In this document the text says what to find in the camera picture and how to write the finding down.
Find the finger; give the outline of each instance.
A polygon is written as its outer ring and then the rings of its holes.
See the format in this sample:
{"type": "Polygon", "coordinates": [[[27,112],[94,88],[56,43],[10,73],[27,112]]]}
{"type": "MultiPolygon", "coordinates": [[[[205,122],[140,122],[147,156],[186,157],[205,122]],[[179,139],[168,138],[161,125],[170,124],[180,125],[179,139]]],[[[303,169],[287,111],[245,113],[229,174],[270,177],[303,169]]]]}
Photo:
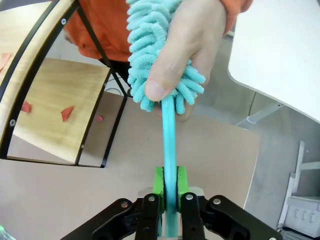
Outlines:
{"type": "Polygon", "coordinates": [[[160,101],[179,83],[187,66],[191,51],[179,38],[168,37],[166,44],[150,69],[145,84],[145,95],[152,101],[160,101]]]}

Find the wooden table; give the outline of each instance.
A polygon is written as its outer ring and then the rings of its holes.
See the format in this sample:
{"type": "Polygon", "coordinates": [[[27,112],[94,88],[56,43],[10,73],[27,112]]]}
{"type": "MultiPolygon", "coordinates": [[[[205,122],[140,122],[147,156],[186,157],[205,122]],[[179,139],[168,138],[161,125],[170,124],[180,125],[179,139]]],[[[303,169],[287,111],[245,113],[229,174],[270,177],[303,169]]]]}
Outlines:
{"type": "Polygon", "coordinates": [[[0,12],[0,22],[5,23],[0,25],[0,32],[5,33],[0,39],[0,55],[12,53],[0,72],[2,158],[52,163],[10,155],[13,134],[58,157],[56,163],[79,163],[110,69],[59,59],[43,60],[66,19],[78,7],[74,0],[61,0],[0,12]],[[32,105],[30,114],[20,112],[23,101],[32,105]],[[74,110],[69,120],[63,122],[61,111],[70,106],[74,110]]]}

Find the floor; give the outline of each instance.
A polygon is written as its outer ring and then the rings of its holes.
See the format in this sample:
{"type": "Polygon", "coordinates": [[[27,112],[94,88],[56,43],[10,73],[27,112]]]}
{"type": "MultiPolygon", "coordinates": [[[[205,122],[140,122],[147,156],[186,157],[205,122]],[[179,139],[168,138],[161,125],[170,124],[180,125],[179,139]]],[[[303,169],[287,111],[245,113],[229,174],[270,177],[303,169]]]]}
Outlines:
{"type": "MultiPolygon", "coordinates": [[[[13,0],[2,0],[3,6],[13,0]]],[[[228,76],[227,67],[232,41],[224,39],[218,50],[211,79],[205,93],[199,98],[193,114],[207,116],[232,125],[243,120],[249,113],[274,102],[259,93],[253,101],[254,92],[237,85],[228,76]]],[[[101,63],[82,57],[77,48],[66,42],[61,34],[52,46],[50,57],[68,59],[100,65],[101,63]]],[[[106,87],[117,93],[115,81],[106,87]]],[[[261,137],[260,152],[248,195],[246,210],[275,228],[282,209],[290,172],[295,170],[299,141],[305,141],[304,162],[318,161],[320,157],[320,125],[308,117],[283,107],[278,112],[248,128],[261,137]]],[[[302,172],[298,195],[320,195],[320,172],[302,172]]]]}

